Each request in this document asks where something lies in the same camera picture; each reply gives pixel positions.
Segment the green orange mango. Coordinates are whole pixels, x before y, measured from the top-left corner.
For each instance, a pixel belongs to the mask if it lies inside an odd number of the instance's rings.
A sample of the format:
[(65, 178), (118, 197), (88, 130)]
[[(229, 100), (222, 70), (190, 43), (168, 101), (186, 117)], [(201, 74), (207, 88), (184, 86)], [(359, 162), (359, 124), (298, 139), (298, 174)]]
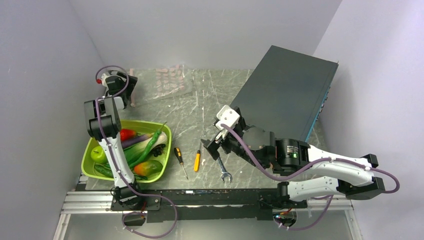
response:
[(163, 169), (163, 164), (157, 160), (148, 160), (136, 165), (133, 172), (138, 176), (148, 177), (156, 173), (160, 173)]

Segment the clear zip top bag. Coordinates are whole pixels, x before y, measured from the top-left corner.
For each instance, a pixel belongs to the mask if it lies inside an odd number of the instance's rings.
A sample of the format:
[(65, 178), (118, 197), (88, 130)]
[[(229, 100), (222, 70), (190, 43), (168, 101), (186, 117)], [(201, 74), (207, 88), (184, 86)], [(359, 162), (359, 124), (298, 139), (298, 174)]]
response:
[(131, 68), (129, 74), (138, 78), (133, 96), (139, 104), (184, 95), (194, 88), (193, 80), (186, 74), (183, 64), (148, 69)]

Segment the black grape bunch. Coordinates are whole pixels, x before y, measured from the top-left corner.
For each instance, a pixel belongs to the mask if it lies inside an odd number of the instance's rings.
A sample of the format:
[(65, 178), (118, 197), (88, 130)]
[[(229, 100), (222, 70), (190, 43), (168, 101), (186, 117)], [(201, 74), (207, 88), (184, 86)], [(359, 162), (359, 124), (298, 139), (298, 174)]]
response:
[(154, 157), (158, 157), (163, 154), (165, 147), (166, 147), (165, 144), (159, 144), (151, 150), (151, 153), (153, 154)]

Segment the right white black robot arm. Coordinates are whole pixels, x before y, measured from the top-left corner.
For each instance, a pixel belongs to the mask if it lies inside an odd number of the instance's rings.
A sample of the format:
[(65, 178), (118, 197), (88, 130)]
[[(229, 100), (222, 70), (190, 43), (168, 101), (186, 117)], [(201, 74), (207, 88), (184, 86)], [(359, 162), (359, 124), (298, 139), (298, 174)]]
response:
[(346, 157), (304, 141), (277, 138), (247, 125), (240, 110), (228, 105), (216, 114), (214, 125), (217, 135), (202, 140), (211, 157), (219, 160), (219, 150), (234, 153), (277, 181), (275, 200), (282, 208), (329, 195), (369, 200), (386, 190), (383, 179), (374, 174), (378, 160), (373, 154)]

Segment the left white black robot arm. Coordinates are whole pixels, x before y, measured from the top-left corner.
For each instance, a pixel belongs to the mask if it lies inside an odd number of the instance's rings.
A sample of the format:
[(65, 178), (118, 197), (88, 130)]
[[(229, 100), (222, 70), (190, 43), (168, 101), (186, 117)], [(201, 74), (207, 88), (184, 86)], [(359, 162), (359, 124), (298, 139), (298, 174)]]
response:
[(137, 210), (143, 205), (144, 196), (137, 192), (140, 188), (124, 155), (119, 110), (127, 107), (138, 78), (128, 76), (127, 81), (123, 78), (122, 72), (106, 76), (104, 81), (109, 96), (86, 101), (83, 107), (87, 132), (101, 146), (111, 169), (113, 201), (122, 207)]

